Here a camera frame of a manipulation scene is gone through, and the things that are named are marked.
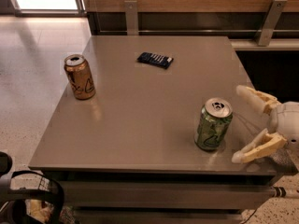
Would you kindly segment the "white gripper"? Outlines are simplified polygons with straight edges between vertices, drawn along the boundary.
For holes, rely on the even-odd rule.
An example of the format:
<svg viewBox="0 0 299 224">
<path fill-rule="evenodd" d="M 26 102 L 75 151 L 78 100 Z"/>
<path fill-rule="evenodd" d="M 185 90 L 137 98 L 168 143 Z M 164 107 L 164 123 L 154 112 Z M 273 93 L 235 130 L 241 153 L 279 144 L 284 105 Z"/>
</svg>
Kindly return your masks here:
<svg viewBox="0 0 299 224">
<path fill-rule="evenodd" d="M 232 163 L 248 163 L 274 154 L 288 141 L 299 144 L 299 103 L 280 104 L 277 97 L 255 89 L 238 85 L 236 94 L 259 115 L 270 114 L 268 129 L 263 129 L 249 144 L 234 153 Z"/>
</svg>

